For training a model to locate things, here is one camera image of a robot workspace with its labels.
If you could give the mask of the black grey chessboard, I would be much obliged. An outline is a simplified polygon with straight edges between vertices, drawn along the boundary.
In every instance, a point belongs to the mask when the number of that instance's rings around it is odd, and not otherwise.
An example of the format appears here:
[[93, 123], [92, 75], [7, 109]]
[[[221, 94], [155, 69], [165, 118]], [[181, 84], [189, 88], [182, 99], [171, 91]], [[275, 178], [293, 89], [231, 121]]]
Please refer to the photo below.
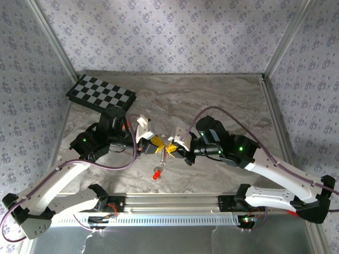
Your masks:
[[114, 106], [128, 111], [136, 100], [135, 92], [89, 75], [80, 77], [66, 96], [70, 101], [99, 113]]

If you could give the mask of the small controller board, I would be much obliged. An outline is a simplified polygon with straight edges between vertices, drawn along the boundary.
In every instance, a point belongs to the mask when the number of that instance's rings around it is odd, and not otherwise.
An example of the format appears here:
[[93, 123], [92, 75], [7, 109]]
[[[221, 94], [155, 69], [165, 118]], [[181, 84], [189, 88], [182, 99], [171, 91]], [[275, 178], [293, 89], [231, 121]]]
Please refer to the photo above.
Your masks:
[[239, 215], [238, 221], [238, 227], [241, 230], [251, 230], [258, 221], [258, 218], [255, 215]]
[[95, 224], [108, 224], [113, 220], [116, 220], [116, 215], [105, 215], [105, 216], [89, 216], [87, 222], [89, 225], [94, 226]]

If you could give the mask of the grey metal plate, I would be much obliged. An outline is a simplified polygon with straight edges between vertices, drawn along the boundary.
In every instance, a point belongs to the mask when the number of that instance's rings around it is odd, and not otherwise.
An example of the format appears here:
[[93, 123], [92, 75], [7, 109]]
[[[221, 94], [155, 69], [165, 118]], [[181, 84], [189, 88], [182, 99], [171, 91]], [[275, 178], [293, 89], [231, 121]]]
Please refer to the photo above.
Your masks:
[[317, 254], [300, 230], [232, 226], [117, 227], [90, 233], [80, 227], [52, 228], [27, 254]]

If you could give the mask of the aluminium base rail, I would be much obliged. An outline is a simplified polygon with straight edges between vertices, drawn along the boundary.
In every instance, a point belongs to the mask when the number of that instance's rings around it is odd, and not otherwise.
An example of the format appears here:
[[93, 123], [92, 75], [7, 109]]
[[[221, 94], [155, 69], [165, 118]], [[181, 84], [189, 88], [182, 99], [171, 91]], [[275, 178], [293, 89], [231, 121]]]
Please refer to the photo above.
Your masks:
[[219, 193], [111, 194], [119, 213], [132, 215], [201, 215], [219, 212]]

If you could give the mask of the perforated aluminium rail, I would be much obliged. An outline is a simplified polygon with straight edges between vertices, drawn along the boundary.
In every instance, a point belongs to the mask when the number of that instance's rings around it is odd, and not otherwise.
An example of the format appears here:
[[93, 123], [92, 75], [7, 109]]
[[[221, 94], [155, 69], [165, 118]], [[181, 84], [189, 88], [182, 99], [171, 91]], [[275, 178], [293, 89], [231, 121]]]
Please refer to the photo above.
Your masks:
[[238, 226], [238, 216], [235, 214], [207, 214], [207, 215], [118, 215], [116, 220], [108, 224], [91, 226], [87, 219], [89, 213], [71, 215], [69, 217], [54, 218], [52, 227], [71, 227], [84, 225], [86, 227], [109, 226], [203, 226], [203, 225], [230, 225]]

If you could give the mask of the aluminium side frame bar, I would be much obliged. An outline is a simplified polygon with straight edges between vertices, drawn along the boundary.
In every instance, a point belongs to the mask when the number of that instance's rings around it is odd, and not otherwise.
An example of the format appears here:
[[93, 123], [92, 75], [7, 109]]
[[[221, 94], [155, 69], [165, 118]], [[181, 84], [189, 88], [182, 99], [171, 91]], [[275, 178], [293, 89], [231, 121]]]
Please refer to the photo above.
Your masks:
[[[282, 158], [286, 162], [296, 167], [296, 163], [292, 155], [292, 145], [288, 136], [286, 135], [286, 125], [281, 118], [281, 110], [279, 108], [272, 85], [269, 80], [266, 81], [264, 78], [262, 78], [261, 86], [267, 106], [269, 108], [272, 125], [279, 141]], [[308, 236], [313, 253], [331, 254], [331, 250], [329, 248], [322, 225], [304, 221], [304, 226], [306, 228], [306, 235]]]

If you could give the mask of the aluminium frame post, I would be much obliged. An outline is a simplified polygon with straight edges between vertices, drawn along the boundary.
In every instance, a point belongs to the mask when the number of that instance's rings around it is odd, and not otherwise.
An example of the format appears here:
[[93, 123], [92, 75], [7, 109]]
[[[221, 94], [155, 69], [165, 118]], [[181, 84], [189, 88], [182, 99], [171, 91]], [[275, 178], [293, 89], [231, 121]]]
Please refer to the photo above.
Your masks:
[[293, 38], [295, 37], [296, 33], [298, 32], [299, 28], [307, 17], [315, 1], [316, 0], [299, 0], [296, 10], [291, 17], [291, 20], [289, 21], [278, 43], [278, 46], [273, 52], [273, 55], [265, 68], [265, 71], [263, 73], [263, 79], [265, 81], [269, 79], [275, 72], [281, 59], [283, 58], [289, 45], [293, 41]]
[[45, 34], [47, 40], [49, 41], [50, 45], [55, 51], [57, 57], [59, 58], [68, 76], [70, 77], [72, 82], [75, 83], [77, 81], [77, 73], [71, 61], [69, 60], [65, 50], [63, 49], [61, 42], [58, 39], [55, 31], [53, 30], [50, 22], [48, 21], [47, 16], [45, 15], [43, 9], [41, 8], [40, 4], [38, 3], [37, 0], [25, 0], [25, 2], [27, 3], [35, 19], [41, 26], [43, 33]]

